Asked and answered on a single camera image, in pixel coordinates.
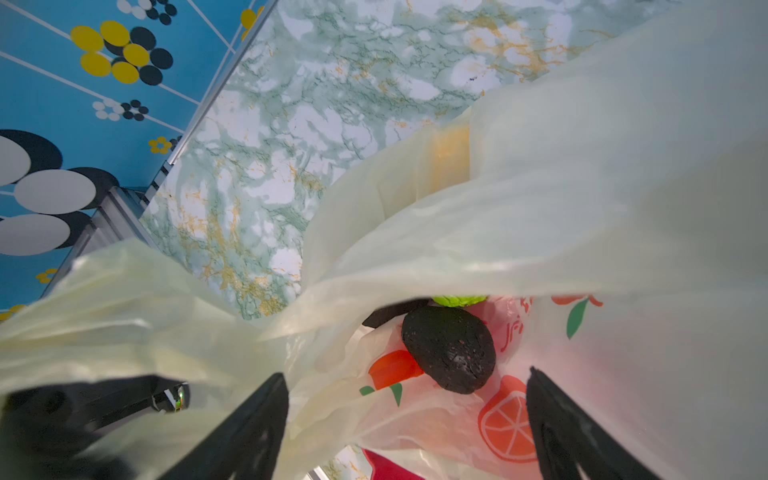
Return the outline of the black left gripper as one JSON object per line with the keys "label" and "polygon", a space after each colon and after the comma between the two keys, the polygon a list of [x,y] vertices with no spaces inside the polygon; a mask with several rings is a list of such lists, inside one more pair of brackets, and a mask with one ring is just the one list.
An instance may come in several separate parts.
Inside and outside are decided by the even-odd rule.
{"label": "black left gripper", "polygon": [[154,375],[44,385],[1,397],[3,479],[135,479],[117,455],[88,448],[132,416],[185,409],[190,386]]}

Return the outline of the green lime fruit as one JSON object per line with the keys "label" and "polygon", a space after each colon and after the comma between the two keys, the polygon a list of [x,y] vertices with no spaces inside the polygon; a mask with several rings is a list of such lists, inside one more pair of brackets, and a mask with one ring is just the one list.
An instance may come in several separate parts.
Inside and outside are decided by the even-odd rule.
{"label": "green lime fruit", "polygon": [[487,296],[434,296],[431,301],[442,307],[465,308],[480,304],[487,299]]}

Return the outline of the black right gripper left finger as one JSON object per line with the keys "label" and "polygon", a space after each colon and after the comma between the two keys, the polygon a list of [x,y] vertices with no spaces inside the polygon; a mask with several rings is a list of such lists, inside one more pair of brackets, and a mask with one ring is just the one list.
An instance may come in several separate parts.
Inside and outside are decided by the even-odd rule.
{"label": "black right gripper left finger", "polygon": [[161,480],[270,480],[286,427],[289,392],[275,373]]}

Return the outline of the dark avocado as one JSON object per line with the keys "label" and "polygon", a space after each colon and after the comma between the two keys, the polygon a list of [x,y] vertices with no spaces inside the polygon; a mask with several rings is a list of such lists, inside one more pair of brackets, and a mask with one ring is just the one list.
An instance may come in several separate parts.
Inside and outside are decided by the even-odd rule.
{"label": "dark avocado", "polygon": [[402,341],[425,374],[462,395],[481,389],[496,367],[492,334],[481,319],[459,309],[422,306],[404,317]]}

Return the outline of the red flower-shaped plate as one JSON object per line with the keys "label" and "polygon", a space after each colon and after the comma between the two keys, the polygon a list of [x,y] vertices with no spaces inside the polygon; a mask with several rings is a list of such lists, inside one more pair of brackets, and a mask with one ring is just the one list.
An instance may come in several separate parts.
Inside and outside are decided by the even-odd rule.
{"label": "red flower-shaped plate", "polygon": [[362,452],[372,468],[371,480],[424,480],[375,452],[367,449]]}

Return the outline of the yellowish printed plastic bag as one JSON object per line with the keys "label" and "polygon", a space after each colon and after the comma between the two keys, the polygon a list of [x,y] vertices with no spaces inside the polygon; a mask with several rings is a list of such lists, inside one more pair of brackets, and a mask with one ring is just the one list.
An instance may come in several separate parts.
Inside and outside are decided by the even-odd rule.
{"label": "yellowish printed plastic bag", "polygon": [[[302,290],[247,322],[130,240],[1,328],[1,397],[155,374],[192,405],[89,454],[160,479],[270,376],[289,392],[271,479],[356,444],[436,479],[539,479],[543,371],[662,479],[767,475],[767,5],[689,1],[450,125],[353,167],[304,241]],[[434,296],[490,330],[469,395],[406,349]]]}

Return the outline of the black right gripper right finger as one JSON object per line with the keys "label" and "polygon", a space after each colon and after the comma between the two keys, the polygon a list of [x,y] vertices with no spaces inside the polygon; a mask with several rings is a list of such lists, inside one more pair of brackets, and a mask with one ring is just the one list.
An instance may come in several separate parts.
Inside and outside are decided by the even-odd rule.
{"label": "black right gripper right finger", "polygon": [[545,479],[655,479],[543,371],[530,369],[526,406]]}

